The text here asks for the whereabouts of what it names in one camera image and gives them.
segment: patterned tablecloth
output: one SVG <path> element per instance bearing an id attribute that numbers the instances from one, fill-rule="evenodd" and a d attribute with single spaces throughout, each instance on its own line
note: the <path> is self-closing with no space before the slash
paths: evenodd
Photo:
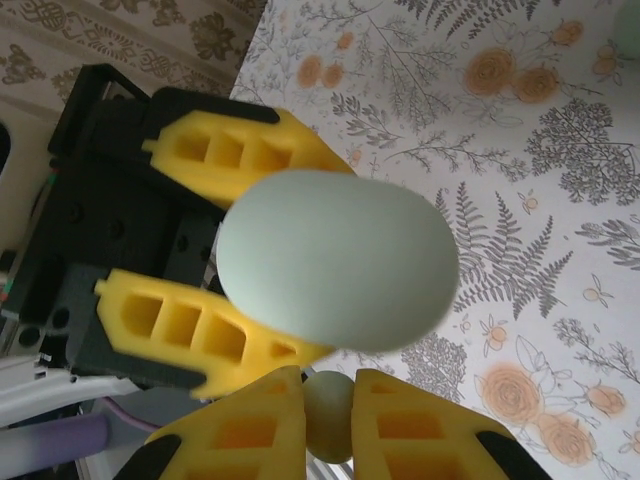
<path id="1" fill-rule="evenodd" d="M 620 4 L 271 0 L 233 92 L 424 195 L 458 241 L 436 332 L 318 368 L 489 414 L 558 479 L 640 479 L 640 67 L 611 40 Z"/>

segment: hole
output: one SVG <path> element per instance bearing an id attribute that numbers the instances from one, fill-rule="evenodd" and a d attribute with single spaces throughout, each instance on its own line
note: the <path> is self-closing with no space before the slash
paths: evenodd
<path id="1" fill-rule="evenodd" d="M 176 248 L 181 253 L 186 252 L 187 248 L 189 248 L 189 239 L 185 235 L 182 235 L 176 242 Z"/>
<path id="2" fill-rule="evenodd" d="M 122 307 L 122 322 L 132 334 L 150 337 L 161 307 L 161 298 L 131 295 Z"/>
<path id="3" fill-rule="evenodd" d="M 69 216 L 68 216 L 69 223 L 80 223 L 83 218 L 84 218 L 84 209 L 82 208 L 82 205 L 80 205 L 77 202 L 74 202 L 73 204 L 71 204 L 71 207 L 69 208 Z"/>
<path id="4" fill-rule="evenodd" d="M 199 132 L 182 135 L 176 141 L 176 157 L 196 162 L 204 162 L 209 148 L 209 136 Z"/>
<path id="5" fill-rule="evenodd" d="M 189 472 L 186 480 L 256 480 L 258 465 L 220 465 L 206 472 Z"/>
<path id="6" fill-rule="evenodd" d="M 295 355 L 296 351 L 294 348 L 289 345 L 285 345 L 283 343 L 272 343 L 271 344 L 271 356 L 273 358 L 282 358 L 288 357 L 289 355 Z"/>
<path id="7" fill-rule="evenodd" d="M 468 480 L 452 455 L 387 452 L 384 455 L 393 480 Z"/>
<path id="8" fill-rule="evenodd" d="M 168 343 L 189 347 L 202 310 L 190 305 L 175 305 L 168 319 L 166 337 Z"/>
<path id="9" fill-rule="evenodd" d="M 275 148 L 262 140 L 259 140 L 258 145 L 259 147 L 254 151 L 254 157 L 246 159 L 253 169 L 261 172 L 276 172 L 289 166 L 291 151 Z"/>
<path id="10" fill-rule="evenodd" d="M 278 393 L 287 393 L 287 384 L 284 382 L 278 382 L 275 385 L 269 387 L 266 391 L 269 395 L 275 395 Z"/>
<path id="11" fill-rule="evenodd" d="M 211 163 L 221 167 L 237 168 L 240 166 L 240 158 L 244 151 L 244 145 L 226 133 L 218 133 L 211 138 L 209 155 Z"/>
<path id="12" fill-rule="evenodd" d="M 69 309 L 60 308 L 53 314 L 51 325 L 55 329 L 64 328 L 69 323 Z"/>
<path id="13" fill-rule="evenodd" d="M 242 330 L 220 317 L 214 317 L 207 332 L 204 351 L 240 363 L 246 343 L 247 337 Z"/>
<path id="14" fill-rule="evenodd" d="M 40 340 L 40 330 L 35 327 L 25 328 L 18 337 L 18 343 L 24 348 L 33 347 Z"/>
<path id="15" fill-rule="evenodd" d="M 218 430 L 212 448 L 270 448 L 276 436 L 278 422 L 272 417 L 229 419 Z"/>
<path id="16" fill-rule="evenodd" d="M 382 385 L 380 383 L 374 383 L 371 386 L 371 393 L 397 393 L 392 388 L 387 387 L 386 385 Z"/>
<path id="17" fill-rule="evenodd" d="M 0 123 L 0 175 L 9 160 L 9 153 L 11 153 L 11 136 L 7 127 Z"/>
<path id="18" fill-rule="evenodd" d="M 200 259 L 203 262 L 206 262 L 209 260 L 209 257 L 211 256 L 211 248 L 210 247 L 202 247 L 202 250 L 200 250 Z"/>
<path id="19" fill-rule="evenodd" d="M 112 220 L 107 226 L 107 235 L 112 240 L 117 240 L 124 235 L 124 224 L 120 220 Z"/>
<path id="20" fill-rule="evenodd" d="M 380 438 L 443 438 L 440 422 L 422 412 L 389 412 L 378 415 Z"/>

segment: pale blue egg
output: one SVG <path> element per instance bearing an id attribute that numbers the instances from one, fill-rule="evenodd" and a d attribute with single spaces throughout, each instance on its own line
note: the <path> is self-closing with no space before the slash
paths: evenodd
<path id="1" fill-rule="evenodd" d="M 227 213 L 217 244 L 229 300 L 310 342 L 388 351 L 433 330 L 458 283 L 453 234 L 427 200 L 341 173 L 285 171 Z"/>

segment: leaf print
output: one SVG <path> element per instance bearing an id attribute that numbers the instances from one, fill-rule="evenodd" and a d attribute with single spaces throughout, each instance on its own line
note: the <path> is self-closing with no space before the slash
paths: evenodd
<path id="1" fill-rule="evenodd" d="M 586 200 L 599 205 L 615 195 L 618 205 L 640 198 L 640 173 L 636 172 L 635 147 L 613 142 L 611 109 L 603 103 L 589 104 L 574 98 L 540 117 L 544 126 L 534 130 L 525 152 L 532 156 L 536 176 L 566 169 L 560 187 L 574 203 Z"/>
<path id="2" fill-rule="evenodd" d="M 476 393 L 479 397 L 482 397 L 482 395 L 484 394 L 484 386 L 487 383 L 486 380 L 478 375 L 475 375 L 473 377 L 473 381 L 476 387 Z"/>
<path id="3" fill-rule="evenodd" d="M 546 318 L 561 303 L 554 295 L 555 284 L 573 252 L 544 266 L 553 217 L 549 217 L 539 237 L 523 248 L 516 235 L 520 231 L 517 220 L 497 192 L 496 197 L 500 218 L 494 233 L 485 238 L 484 233 L 478 232 L 487 226 L 469 200 L 466 185 L 463 183 L 458 189 L 457 218 L 452 229 L 458 243 L 461 279 L 466 286 L 460 289 L 454 311 L 462 312 L 478 302 L 509 301 L 517 320 L 524 307 L 537 299 L 540 313 Z"/>
<path id="4" fill-rule="evenodd" d="M 581 363 L 606 374 L 617 372 L 622 378 L 640 385 L 640 372 L 635 368 L 633 352 L 622 343 L 610 343 L 608 349 L 595 347 L 594 338 L 587 334 L 580 321 L 573 318 L 563 318 L 554 323 L 553 328 L 567 347 L 576 344 L 583 347 L 575 356 Z"/>
<path id="5" fill-rule="evenodd" d="M 300 7 L 300 15 L 308 21 L 320 21 L 320 30 L 326 30 L 333 23 L 342 29 L 356 18 L 375 10 L 380 5 L 382 2 L 373 7 L 365 8 L 357 5 L 354 0 L 346 2 L 331 0 L 329 5 L 320 2 L 305 2 Z"/>
<path id="6" fill-rule="evenodd" d="M 588 238 L 589 245 L 610 247 L 607 254 L 614 264 L 640 271 L 640 233 L 623 220 L 607 220 L 602 225 L 584 223 L 575 233 Z"/>
<path id="7" fill-rule="evenodd" d="M 551 0 L 554 6 L 559 6 L 562 0 Z M 437 30 L 445 22 L 452 20 L 447 32 L 447 38 L 469 23 L 473 28 L 469 31 L 469 39 L 477 37 L 488 25 L 504 17 L 508 13 L 525 7 L 527 20 L 531 20 L 542 0 L 432 0 L 425 17 L 425 23 L 433 22 Z M 426 10 L 427 0 L 395 0 L 395 3 L 407 7 L 411 12 L 416 11 L 416 18 Z"/>
<path id="8" fill-rule="evenodd" d="M 516 354 L 518 355 L 518 360 L 520 360 L 520 365 L 529 372 L 533 373 L 539 370 L 536 366 L 536 357 L 539 353 L 531 342 L 522 336 L 518 336 L 516 339 Z"/>
<path id="9" fill-rule="evenodd" d="M 545 395 L 551 393 L 556 388 L 556 377 L 549 368 L 533 372 L 531 374 L 531 380 L 538 385 L 540 391 Z"/>
<path id="10" fill-rule="evenodd" d="M 362 107 L 355 96 L 345 97 L 343 94 L 333 93 L 331 96 L 333 114 L 337 117 L 347 117 L 347 134 L 351 136 L 366 136 L 367 144 L 379 148 L 393 148 L 401 135 L 387 130 L 389 114 L 373 104 Z"/>
<path id="11" fill-rule="evenodd" d="M 566 397 L 545 397 L 545 411 L 553 413 L 554 415 L 562 415 L 563 413 L 570 412 L 578 406 L 575 400 Z"/>
<path id="12" fill-rule="evenodd" d="M 460 403 L 458 387 L 464 380 L 467 353 L 464 347 L 431 332 L 419 342 L 402 350 L 402 362 L 408 367 L 407 381 L 416 387 Z"/>
<path id="13" fill-rule="evenodd" d="M 234 50 L 231 40 L 236 37 L 236 33 L 225 26 L 225 19 L 218 12 L 191 22 L 189 30 L 198 56 L 204 60 L 211 57 L 226 60 L 227 52 Z"/>
<path id="14" fill-rule="evenodd" d="M 523 179 L 528 170 L 524 162 L 517 158 L 508 159 L 509 151 L 498 148 L 485 148 L 482 151 L 472 149 L 470 144 L 475 135 L 461 135 L 454 142 L 447 139 L 447 132 L 444 130 L 429 133 L 428 137 L 418 141 L 418 145 L 413 148 L 401 150 L 389 155 L 384 161 L 396 159 L 403 156 L 408 160 L 418 162 L 427 172 L 431 172 L 434 155 L 442 160 L 446 160 L 449 171 L 456 172 L 460 169 L 462 162 L 466 163 L 471 173 L 483 175 L 487 172 L 488 166 L 495 167 L 495 170 L 504 175 L 509 181 L 515 182 Z"/>

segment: orange flower print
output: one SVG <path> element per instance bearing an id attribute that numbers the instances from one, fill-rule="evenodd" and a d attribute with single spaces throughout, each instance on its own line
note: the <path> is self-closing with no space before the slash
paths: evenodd
<path id="1" fill-rule="evenodd" d="M 591 66 L 591 71 L 602 77 L 599 82 L 603 82 L 608 78 L 612 78 L 618 86 L 622 85 L 622 76 L 616 70 L 622 67 L 623 63 L 618 58 L 618 52 L 615 45 L 611 42 L 603 45 L 596 52 L 597 60 Z"/>
<path id="2" fill-rule="evenodd" d="M 342 34 L 340 39 L 338 39 L 337 48 L 338 50 L 347 50 L 351 44 L 353 43 L 353 33 L 345 32 Z"/>
<path id="3" fill-rule="evenodd" d="M 529 190 L 526 195 L 524 193 L 518 193 L 518 197 L 522 200 L 522 209 L 527 212 L 527 215 L 531 215 L 535 209 L 538 208 L 538 199 L 533 196 L 533 190 Z"/>
<path id="4" fill-rule="evenodd" d="M 593 435 L 581 428 L 578 420 L 543 414 L 538 419 L 542 443 L 556 460 L 569 467 L 581 467 L 594 457 Z"/>
<path id="5" fill-rule="evenodd" d="M 596 75 L 611 75 L 618 66 L 615 58 L 599 58 L 591 68 Z"/>
<path id="6" fill-rule="evenodd" d="M 327 88 L 335 88 L 340 84 L 342 77 L 344 77 L 344 68 L 342 65 L 334 63 L 325 68 L 322 73 L 322 84 Z"/>
<path id="7" fill-rule="evenodd" d="M 556 93 L 560 82 L 555 69 L 538 67 L 516 75 L 511 84 L 521 102 L 542 103 Z"/>
<path id="8" fill-rule="evenodd" d="M 584 26 L 582 22 L 562 22 L 551 35 L 551 41 L 556 45 L 563 45 L 570 47 L 576 43 L 582 37 L 584 33 Z"/>
<path id="9" fill-rule="evenodd" d="M 637 425 L 640 426 L 640 419 L 638 419 Z M 624 430 L 624 436 L 629 440 L 627 443 L 622 445 L 619 449 L 619 453 L 629 453 L 630 451 L 634 451 L 638 455 L 640 455 L 640 430 L 636 431 L 632 434 Z"/>
<path id="10" fill-rule="evenodd" d="M 354 168 L 357 167 L 362 159 L 362 150 L 357 148 L 355 150 L 347 151 L 347 154 L 349 155 L 349 165 Z"/>
<path id="11" fill-rule="evenodd" d="M 589 404 L 597 408 L 605 415 L 615 415 L 626 407 L 627 402 L 624 395 L 617 388 L 606 385 L 596 385 L 590 388 L 586 394 Z"/>
<path id="12" fill-rule="evenodd" d="M 516 61 L 510 52 L 490 48 L 471 60 L 464 74 L 464 84 L 474 95 L 495 95 L 509 83 L 515 68 Z"/>
<path id="13" fill-rule="evenodd" d="M 476 387 L 478 384 L 484 406 L 504 423 L 523 427 L 544 410 L 538 388 L 520 368 L 496 368 L 484 379 L 477 378 Z"/>
<path id="14" fill-rule="evenodd" d="M 495 322 L 493 319 L 493 315 L 489 315 L 489 322 L 484 323 L 480 322 L 480 326 L 482 327 L 483 335 L 487 337 L 484 342 L 484 356 L 485 358 L 489 355 L 489 350 L 499 351 L 502 350 L 504 342 L 507 341 L 507 331 L 502 327 L 507 323 L 505 320 L 500 320 L 499 322 Z"/>
<path id="15" fill-rule="evenodd" d="M 302 88 L 313 87 L 322 73 L 322 58 L 318 55 L 309 55 L 305 58 L 300 67 L 296 79 Z"/>
<path id="16" fill-rule="evenodd" d="M 605 298 L 615 298 L 610 293 L 602 290 L 602 282 L 595 273 L 591 274 L 593 279 L 593 287 L 585 288 L 582 297 L 588 302 L 600 302 L 605 308 L 609 308 L 609 303 Z"/>
<path id="17" fill-rule="evenodd" d="M 598 49 L 596 55 L 598 58 L 615 58 L 616 49 L 612 45 L 604 45 Z"/>

